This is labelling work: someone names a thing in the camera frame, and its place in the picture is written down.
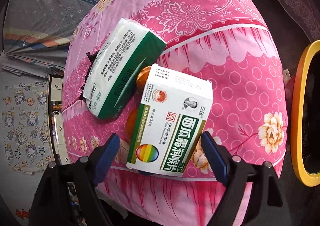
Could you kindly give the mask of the green white medicine box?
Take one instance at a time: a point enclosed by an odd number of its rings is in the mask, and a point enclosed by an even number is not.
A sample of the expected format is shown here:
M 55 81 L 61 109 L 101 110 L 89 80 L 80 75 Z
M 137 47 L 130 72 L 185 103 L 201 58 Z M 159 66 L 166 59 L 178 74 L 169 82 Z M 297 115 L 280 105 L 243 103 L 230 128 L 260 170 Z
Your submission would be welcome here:
M 142 93 L 127 168 L 182 177 L 213 99 L 209 80 L 153 64 Z

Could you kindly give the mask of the green white tissue pack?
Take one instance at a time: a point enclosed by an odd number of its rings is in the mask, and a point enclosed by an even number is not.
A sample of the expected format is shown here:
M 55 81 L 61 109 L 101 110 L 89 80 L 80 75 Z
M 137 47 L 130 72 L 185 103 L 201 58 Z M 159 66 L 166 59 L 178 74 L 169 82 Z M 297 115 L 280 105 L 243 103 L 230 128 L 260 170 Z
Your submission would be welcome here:
M 87 54 L 91 66 L 80 95 L 99 119 L 116 119 L 136 91 L 140 71 L 151 66 L 167 46 L 138 22 L 121 18 L 104 45 Z

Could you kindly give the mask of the cartoon print cloth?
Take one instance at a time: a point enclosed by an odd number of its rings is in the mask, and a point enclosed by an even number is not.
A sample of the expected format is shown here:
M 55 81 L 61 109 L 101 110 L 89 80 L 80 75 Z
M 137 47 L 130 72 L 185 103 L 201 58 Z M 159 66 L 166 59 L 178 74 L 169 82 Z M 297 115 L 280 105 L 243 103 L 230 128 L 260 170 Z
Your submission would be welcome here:
M 34 194 L 53 160 L 47 114 L 48 82 L 1 71 L 1 201 L 27 225 Z

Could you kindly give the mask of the orange fruit lower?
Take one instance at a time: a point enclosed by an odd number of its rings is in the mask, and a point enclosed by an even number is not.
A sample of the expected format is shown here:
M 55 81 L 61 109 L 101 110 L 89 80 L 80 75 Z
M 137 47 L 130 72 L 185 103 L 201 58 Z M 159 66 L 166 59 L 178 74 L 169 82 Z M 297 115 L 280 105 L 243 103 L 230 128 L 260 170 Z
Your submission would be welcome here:
M 130 142 L 133 136 L 133 132 L 135 130 L 136 119 L 138 115 L 139 108 L 135 108 L 128 116 L 126 125 L 125 125 L 125 133 L 127 141 Z

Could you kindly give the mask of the orange fruit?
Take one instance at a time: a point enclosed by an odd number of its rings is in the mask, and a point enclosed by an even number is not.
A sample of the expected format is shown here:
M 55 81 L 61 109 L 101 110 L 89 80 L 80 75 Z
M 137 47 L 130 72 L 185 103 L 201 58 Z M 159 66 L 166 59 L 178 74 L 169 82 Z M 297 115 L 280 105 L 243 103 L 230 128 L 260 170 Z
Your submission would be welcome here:
M 148 79 L 149 73 L 151 70 L 151 66 L 147 66 L 143 68 L 137 76 L 136 79 L 136 88 L 139 93 L 143 93 L 146 81 Z
M 135 130 L 136 119 L 138 115 L 139 108 L 135 108 L 128 116 L 126 125 L 125 125 L 125 133 L 127 141 L 130 142 L 133 136 L 133 132 Z

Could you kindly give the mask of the orange fruit upper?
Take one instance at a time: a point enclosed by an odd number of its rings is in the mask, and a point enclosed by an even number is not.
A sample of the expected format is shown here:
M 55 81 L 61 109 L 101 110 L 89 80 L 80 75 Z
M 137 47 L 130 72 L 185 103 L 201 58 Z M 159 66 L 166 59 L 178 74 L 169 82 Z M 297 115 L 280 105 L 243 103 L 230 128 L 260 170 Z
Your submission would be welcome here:
M 136 88 L 139 93 L 143 93 L 146 81 L 148 79 L 149 73 L 151 70 L 151 66 L 147 66 L 143 68 L 137 76 L 136 79 Z

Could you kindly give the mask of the pink floral table cover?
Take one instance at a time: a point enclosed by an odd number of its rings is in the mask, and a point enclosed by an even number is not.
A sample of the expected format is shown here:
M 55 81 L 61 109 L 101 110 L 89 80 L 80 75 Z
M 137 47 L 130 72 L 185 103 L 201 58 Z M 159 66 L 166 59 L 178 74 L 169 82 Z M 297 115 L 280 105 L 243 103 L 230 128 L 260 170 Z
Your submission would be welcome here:
M 252 164 L 269 161 L 281 173 L 288 117 L 276 45 L 251 0 L 100 0 L 73 33 L 63 78 L 62 114 L 73 162 L 120 136 L 120 150 L 98 191 L 128 215 L 109 208 L 113 225 L 206 225 L 224 187 L 197 146 L 182 178 L 145 176 L 125 167 L 127 118 L 134 95 L 115 121 L 94 117 L 80 100 L 90 62 L 121 18 L 146 26 L 167 43 L 160 66 L 209 80 L 214 102 L 205 130 Z

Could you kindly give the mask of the striped grey hanging sheet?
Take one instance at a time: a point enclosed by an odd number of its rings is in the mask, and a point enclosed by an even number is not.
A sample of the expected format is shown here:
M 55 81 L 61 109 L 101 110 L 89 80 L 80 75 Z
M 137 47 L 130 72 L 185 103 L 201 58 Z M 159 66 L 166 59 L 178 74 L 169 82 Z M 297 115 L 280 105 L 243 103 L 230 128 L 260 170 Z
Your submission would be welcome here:
M 64 71 L 78 24 L 99 0 L 8 0 L 1 10 L 1 70 L 46 77 Z

